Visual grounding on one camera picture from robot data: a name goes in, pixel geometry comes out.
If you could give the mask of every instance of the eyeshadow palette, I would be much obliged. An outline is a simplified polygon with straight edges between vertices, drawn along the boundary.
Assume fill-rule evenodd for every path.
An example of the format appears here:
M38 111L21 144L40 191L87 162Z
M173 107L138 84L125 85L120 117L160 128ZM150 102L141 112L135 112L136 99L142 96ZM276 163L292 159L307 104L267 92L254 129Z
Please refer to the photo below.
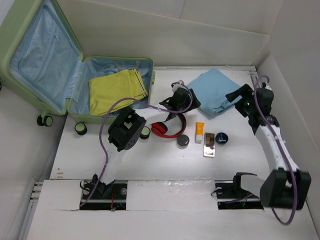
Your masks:
M215 134L206 132L204 134L203 156L213 158L215 156Z

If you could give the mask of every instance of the folded yellow cloth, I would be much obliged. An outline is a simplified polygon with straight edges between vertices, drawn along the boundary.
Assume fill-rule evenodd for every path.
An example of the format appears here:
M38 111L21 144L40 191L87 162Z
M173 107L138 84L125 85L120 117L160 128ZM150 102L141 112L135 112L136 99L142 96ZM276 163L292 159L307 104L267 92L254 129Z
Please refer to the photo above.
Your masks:
M141 100L148 96L141 73L136 69L93 78L89 81L90 115L103 116L111 106L123 98ZM112 113L134 103L124 100L112 109Z

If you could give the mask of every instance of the suitcase lid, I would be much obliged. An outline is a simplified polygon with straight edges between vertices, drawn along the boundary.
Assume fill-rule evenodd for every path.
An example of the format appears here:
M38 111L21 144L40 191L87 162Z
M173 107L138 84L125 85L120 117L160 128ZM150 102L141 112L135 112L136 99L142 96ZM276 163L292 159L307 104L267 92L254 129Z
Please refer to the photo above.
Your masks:
M65 114L69 101L79 97L86 66L81 62L82 48L58 3L16 0L0 34L8 36L6 52L0 52L0 73L5 80L23 85L30 98L36 96L44 103L42 110Z

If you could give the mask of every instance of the suitcase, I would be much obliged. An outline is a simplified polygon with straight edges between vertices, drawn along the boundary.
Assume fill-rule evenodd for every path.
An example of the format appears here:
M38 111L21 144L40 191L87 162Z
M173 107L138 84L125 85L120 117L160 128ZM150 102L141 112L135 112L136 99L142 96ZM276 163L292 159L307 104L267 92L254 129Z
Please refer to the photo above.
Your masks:
M101 124L103 116L89 114L89 80L123 69L141 72L149 93L142 101L149 102L155 80L153 61L110 56L83 60L82 48L56 0L15 0L0 26L0 36L0 83L41 110L39 126L51 126L49 114L67 113L77 124ZM107 124L115 117L109 117Z

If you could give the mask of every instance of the light blue suitcase lining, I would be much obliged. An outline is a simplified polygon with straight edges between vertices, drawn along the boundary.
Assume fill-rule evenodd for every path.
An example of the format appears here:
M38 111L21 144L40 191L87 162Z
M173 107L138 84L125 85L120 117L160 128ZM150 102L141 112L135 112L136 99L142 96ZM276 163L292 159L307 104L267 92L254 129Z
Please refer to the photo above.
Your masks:
M80 49L64 26L50 0L43 0L26 33L15 50L9 68L11 74L44 103L62 113L66 99L73 100L70 112L89 114L89 80L123 69L137 68L147 90L152 78L152 61L91 58L79 61ZM145 105L133 104L133 108Z

